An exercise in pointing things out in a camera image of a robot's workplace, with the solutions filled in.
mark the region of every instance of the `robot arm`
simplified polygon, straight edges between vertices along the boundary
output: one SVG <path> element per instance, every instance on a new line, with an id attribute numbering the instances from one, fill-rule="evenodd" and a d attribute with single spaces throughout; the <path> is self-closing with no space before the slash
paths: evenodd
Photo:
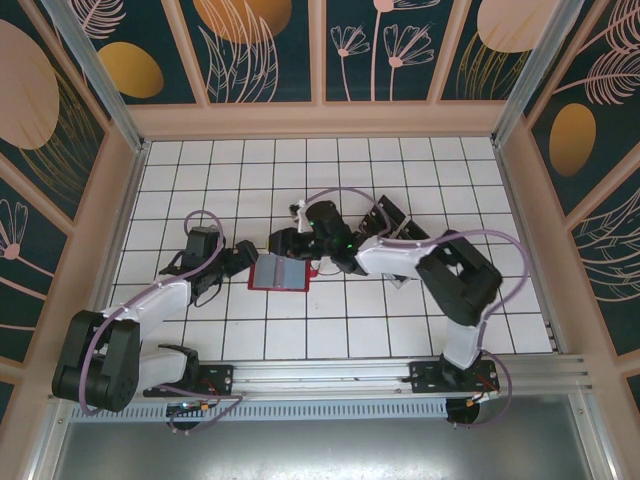
<path id="1" fill-rule="evenodd" d="M 310 260 L 328 256 L 346 273 L 393 274 L 424 282 L 448 317 L 443 377 L 452 385 L 460 384 L 480 355 L 481 314 L 502 283 L 498 270 L 464 238 L 427 248 L 387 246 L 376 236 L 351 232 L 331 201 L 292 205 L 291 211 L 299 228 L 272 234 L 272 253 Z"/>
<path id="2" fill-rule="evenodd" d="M 182 274 L 204 264 L 215 250 L 218 235 L 212 227 L 191 229 L 186 249 L 160 274 Z M 179 258 L 181 264 L 176 266 Z M 257 259 L 253 243 L 239 242 L 236 252 L 223 249 L 205 270 L 188 281 L 161 285 L 116 317 L 93 352 L 87 376 L 87 403 L 118 412 L 129 404 L 136 392 L 156 385 L 177 384 L 178 388 L 193 390 L 199 381 L 195 350 L 159 345 L 141 354 L 141 343 L 171 314 L 193 304 L 211 286 L 220 285 L 224 278 L 250 267 Z M 81 311 L 72 318 L 53 377 L 52 391 L 56 397 L 78 401 L 80 372 L 89 342 L 96 329 L 117 309 Z"/>

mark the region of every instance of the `flower illustration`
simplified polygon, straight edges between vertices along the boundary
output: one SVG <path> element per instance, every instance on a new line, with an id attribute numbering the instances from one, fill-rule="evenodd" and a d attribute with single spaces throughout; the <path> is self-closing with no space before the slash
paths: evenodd
<path id="1" fill-rule="evenodd" d="M 14 213 L 6 199 L 0 200 L 0 258 L 15 260 L 20 256 L 20 243 L 27 228 L 29 210 L 16 202 Z"/>
<path id="2" fill-rule="evenodd" d="M 406 27 L 398 37 L 398 25 L 384 29 L 384 46 L 391 65 L 389 100 L 393 100 L 393 80 L 396 68 L 431 62 L 434 51 L 427 47 L 431 43 L 430 25 L 426 27 Z"/>
<path id="3" fill-rule="evenodd" d="M 347 95 L 347 101 L 351 101 L 349 94 L 349 86 L 347 84 L 347 74 L 344 68 L 344 59 L 352 55 L 360 55 L 371 50 L 369 42 L 365 42 L 366 36 L 360 27 L 346 27 L 344 32 L 341 27 L 333 27 L 331 29 L 331 39 L 340 56 L 340 64 L 342 66 L 342 82 L 344 83 L 344 91 Z"/>
<path id="4" fill-rule="evenodd" d="M 392 12 L 393 10 L 417 10 L 419 8 L 433 7 L 440 3 L 440 0 L 373 0 L 373 5 L 381 13 Z"/>

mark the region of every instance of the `enclosure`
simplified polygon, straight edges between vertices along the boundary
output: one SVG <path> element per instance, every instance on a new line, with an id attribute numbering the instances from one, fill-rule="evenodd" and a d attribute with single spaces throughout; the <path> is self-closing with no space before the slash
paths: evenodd
<path id="1" fill-rule="evenodd" d="M 4 2 L 3 475 L 635 478 L 639 30 L 638 0 Z M 51 395 L 73 315 L 153 282 L 191 212 L 267 254 L 290 205 L 347 187 L 430 237 L 526 247 L 482 344 L 513 379 L 502 423 L 454 430 L 446 395 L 403 382 L 445 346 L 423 282 L 327 258 L 306 291 L 253 289 L 246 269 L 145 336 L 143 353 L 233 367 L 243 403 L 197 439 L 171 435 L 165 398 L 87 417 Z M 325 198 L 353 230 L 373 208 Z M 470 241 L 504 301 L 517 249 Z M 169 451 L 192 468 L 150 465 Z"/>

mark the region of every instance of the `white grid floor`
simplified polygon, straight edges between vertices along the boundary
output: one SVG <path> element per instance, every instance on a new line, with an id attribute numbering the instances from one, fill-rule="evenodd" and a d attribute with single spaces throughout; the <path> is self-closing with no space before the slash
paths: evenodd
<path id="1" fill-rule="evenodd" d="M 227 245 L 266 248 L 270 232 L 293 226 L 288 207 L 324 188 L 387 195 L 432 237 L 447 228 L 517 232 L 487 138 L 356 138 L 155 142 L 116 274 L 111 304 L 151 282 L 184 248 L 182 219 L 205 208 L 220 216 Z M 371 208 L 350 193 L 333 199 L 355 228 Z M 472 242 L 502 272 L 501 294 L 521 271 L 501 239 Z M 321 273 L 336 268 L 327 262 Z M 226 281 L 207 306 L 189 307 L 146 339 L 183 344 L 215 360 L 373 358 L 438 355 L 445 317 L 418 281 L 397 290 L 378 277 L 320 276 L 309 293 L 247 289 L 248 270 Z M 485 347 L 495 353 L 550 352 L 550 329 L 531 280 L 494 315 Z"/>

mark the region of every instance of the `black mounting plate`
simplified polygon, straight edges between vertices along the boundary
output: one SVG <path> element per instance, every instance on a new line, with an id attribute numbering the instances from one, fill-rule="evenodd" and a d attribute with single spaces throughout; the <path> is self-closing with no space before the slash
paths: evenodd
<path id="1" fill-rule="evenodd" d="M 198 377 L 198 383 L 192 390 L 195 394 L 193 395 L 194 397 L 197 397 L 198 393 L 211 395 L 207 381 L 213 384 L 213 387 L 216 389 L 218 394 L 231 395 L 231 390 L 233 388 L 233 365 L 200 365 L 198 373 L 200 374 Z M 167 392 L 166 390 L 161 390 L 157 387 L 145 390 L 143 395 L 147 398 L 184 397 L 184 395 L 180 395 L 179 393 Z"/>
<path id="2" fill-rule="evenodd" d="M 494 389 L 500 390 L 496 365 L 492 360 L 478 360 L 465 371 L 465 380 L 460 388 L 448 384 L 442 377 L 440 361 L 409 363 L 409 378 L 413 393 L 468 393 L 481 392 L 486 385 L 480 377 L 486 380 Z"/>

